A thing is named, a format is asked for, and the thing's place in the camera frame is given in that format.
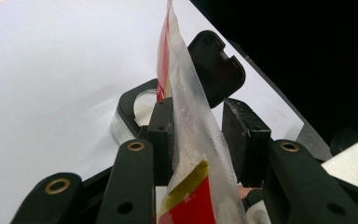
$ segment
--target red stripe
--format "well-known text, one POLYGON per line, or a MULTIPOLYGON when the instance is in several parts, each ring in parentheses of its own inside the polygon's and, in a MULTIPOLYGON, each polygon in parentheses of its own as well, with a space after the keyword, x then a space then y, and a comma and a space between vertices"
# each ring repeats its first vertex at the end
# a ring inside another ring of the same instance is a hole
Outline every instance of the red stripe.
POLYGON ((215 223, 208 176, 184 201, 158 220, 158 224, 191 223, 215 223))
POLYGON ((168 47, 168 37, 170 32, 169 9, 162 27, 161 36, 159 38, 159 62, 158 62, 158 88, 157 100, 164 98, 165 86, 167 85, 168 72, 170 68, 170 51, 168 47))

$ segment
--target white backdrop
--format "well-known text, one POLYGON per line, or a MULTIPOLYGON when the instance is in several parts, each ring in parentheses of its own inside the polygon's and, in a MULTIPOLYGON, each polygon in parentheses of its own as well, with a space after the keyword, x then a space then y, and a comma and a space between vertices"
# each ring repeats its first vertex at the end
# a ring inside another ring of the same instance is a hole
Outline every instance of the white backdrop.
MULTIPOLYGON (((202 30, 219 34, 189 1, 175 0, 174 8, 187 44, 202 30)), ((0 223, 48 175, 84 180, 113 164, 118 143, 109 126, 118 98, 157 76, 165 9, 164 0, 0 3, 0 223)), ((274 139, 295 140, 303 122, 222 39, 246 71, 232 98, 247 103, 274 139)), ((221 123, 222 106, 213 112, 221 123)))

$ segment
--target screw hole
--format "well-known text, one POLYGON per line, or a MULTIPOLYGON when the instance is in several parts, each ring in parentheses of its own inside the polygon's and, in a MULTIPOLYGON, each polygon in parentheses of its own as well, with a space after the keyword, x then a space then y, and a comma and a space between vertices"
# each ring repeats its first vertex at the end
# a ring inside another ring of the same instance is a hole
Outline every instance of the screw hole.
POLYGON ((127 145, 127 149, 130 151, 139 151, 144 149, 145 144, 141 143, 141 142, 133 142, 130 143, 129 145, 127 145))
POLYGON ((45 187, 46 194, 58 194, 66 190, 71 181, 67 178, 59 178, 51 181, 45 187))
POLYGON ((118 208, 117 211, 120 214, 128 214, 130 211, 132 211, 133 205, 132 203, 121 203, 118 208))
POLYGON ((330 212, 335 213, 339 216, 346 215, 345 209, 343 209, 341 206, 339 206, 336 203, 328 203, 327 208, 328 208, 328 210, 330 210, 330 212))
POLYGON ((300 150, 300 148, 297 145, 289 142, 282 142, 281 148, 283 150, 290 151, 290 152, 298 152, 300 150))

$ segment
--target plastic bag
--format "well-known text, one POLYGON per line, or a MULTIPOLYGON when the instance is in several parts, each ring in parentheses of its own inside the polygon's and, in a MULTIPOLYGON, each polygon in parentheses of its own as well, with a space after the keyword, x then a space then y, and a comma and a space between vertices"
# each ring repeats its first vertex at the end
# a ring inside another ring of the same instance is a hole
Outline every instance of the plastic bag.
POLYGON ((171 94, 176 164, 158 223, 245 223, 226 140, 168 0, 158 47, 158 99, 171 94))

